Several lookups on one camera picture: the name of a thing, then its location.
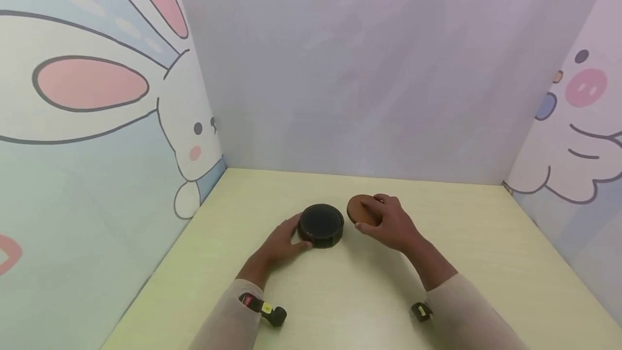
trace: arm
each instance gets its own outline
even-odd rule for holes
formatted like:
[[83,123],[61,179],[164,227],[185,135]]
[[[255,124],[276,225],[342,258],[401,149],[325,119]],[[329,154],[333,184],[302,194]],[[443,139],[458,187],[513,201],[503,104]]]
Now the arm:
[[526,350],[512,328],[477,289],[426,240],[402,209],[400,200],[377,194],[364,205],[382,218],[379,226],[358,223],[363,234],[404,253],[427,292],[434,325],[453,349]]
[[243,293],[263,298],[263,289],[273,268],[308,250],[311,243],[292,245],[300,215],[285,220],[246,261],[240,273],[209,314],[188,350],[251,350],[261,315],[240,302]]

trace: table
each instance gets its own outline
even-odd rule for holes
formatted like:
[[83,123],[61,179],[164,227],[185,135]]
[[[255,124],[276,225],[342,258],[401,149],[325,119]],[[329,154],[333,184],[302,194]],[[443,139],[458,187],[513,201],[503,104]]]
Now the table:
[[[246,258],[283,219],[315,203],[345,215],[355,194],[398,196],[419,230],[537,349],[620,349],[622,330],[500,186],[228,169],[103,350],[185,350]],[[399,253],[348,220],[333,248],[274,273],[265,298],[288,313],[254,350],[442,349]]]

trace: forearm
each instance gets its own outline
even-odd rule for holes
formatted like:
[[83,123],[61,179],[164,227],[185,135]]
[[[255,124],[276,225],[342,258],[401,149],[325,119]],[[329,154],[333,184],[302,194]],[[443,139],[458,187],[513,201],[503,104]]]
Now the forearm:
[[452,349],[523,350],[524,343],[488,301],[422,236],[404,254],[427,292],[434,325]]
[[527,345],[464,276],[457,274],[427,293],[439,334],[460,350],[527,350]]
[[188,350],[251,350],[261,316],[243,305],[239,298],[251,293],[263,298],[257,285],[234,280],[198,330]]
[[272,264],[264,253],[257,251],[246,261],[236,279],[246,280],[261,290],[266,289],[266,282],[270,276]]
[[417,271],[426,292],[437,288],[458,273],[441,252],[420,234],[410,238],[402,253]]

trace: pig eye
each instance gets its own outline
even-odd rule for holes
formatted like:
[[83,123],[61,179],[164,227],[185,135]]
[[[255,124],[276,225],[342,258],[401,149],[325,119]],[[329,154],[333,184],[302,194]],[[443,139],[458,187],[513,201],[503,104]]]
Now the pig eye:
[[576,62],[577,64],[585,63],[585,60],[587,60],[589,56],[590,52],[583,49],[582,51],[578,52],[576,56],[574,56],[574,62]]

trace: beige sleeve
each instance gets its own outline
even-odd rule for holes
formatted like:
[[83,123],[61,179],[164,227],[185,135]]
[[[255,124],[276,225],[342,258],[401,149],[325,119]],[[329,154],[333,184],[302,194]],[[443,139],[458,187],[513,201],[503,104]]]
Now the beige sleeve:
[[239,297],[247,292],[263,298],[257,285],[234,280],[198,330],[188,350],[251,350],[261,315],[240,301]]
[[457,274],[427,293],[439,334],[460,350],[525,350],[527,346],[466,277]]

